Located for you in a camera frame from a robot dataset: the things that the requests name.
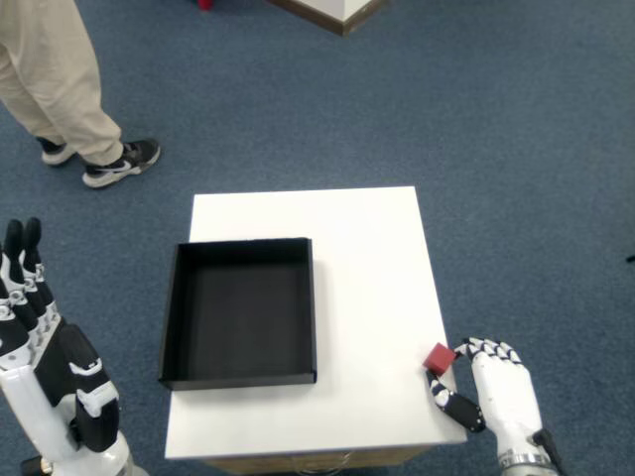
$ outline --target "person's leg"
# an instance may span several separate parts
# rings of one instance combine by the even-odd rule
[[[35,137],[61,145],[64,138],[31,94],[22,85],[15,67],[11,63],[9,52],[0,45],[0,100],[9,112]]]
[[[122,156],[121,130],[101,109],[97,61],[73,0],[0,0],[0,44],[4,75],[8,61],[17,76],[0,81],[2,99],[18,121],[91,164]]]
[[[68,160],[74,151],[64,144],[58,132],[38,103],[24,88],[9,52],[0,45],[0,101],[27,131],[38,138],[43,146],[42,160],[58,166]]]

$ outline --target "open black box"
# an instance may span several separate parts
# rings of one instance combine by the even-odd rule
[[[317,377],[310,239],[177,245],[160,382],[199,390]]]

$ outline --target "robotic hand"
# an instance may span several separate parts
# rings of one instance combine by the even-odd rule
[[[428,370],[437,406],[472,432],[487,427],[494,432],[503,476],[565,476],[551,435],[543,429],[530,373],[517,352],[504,342],[476,338],[465,339],[454,352],[471,362],[479,406]]]
[[[12,220],[0,253],[0,388],[41,454],[22,475],[147,476],[119,431],[119,395],[101,359],[58,313],[40,237],[39,220],[26,229]]]

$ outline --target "white tabletop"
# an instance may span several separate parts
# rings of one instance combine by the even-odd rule
[[[293,237],[313,240],[317,383],[172,392],[166,457],[464,442],[422,371],[445,332],[415,189],[194,198],[193,242]]]

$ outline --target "sneaker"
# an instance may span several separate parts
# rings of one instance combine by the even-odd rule
[[[58,146],[43,137],[36,139],[42,145],[42,162],[47,166],[60,166],[75,154],[68,144]]]
[[[111,185],[131,174],[138,175],[159,159],[161,148],[154,139],[129,142],[123,145],[123,154],[108,166],[86,166],[82,180],[91,188]]]

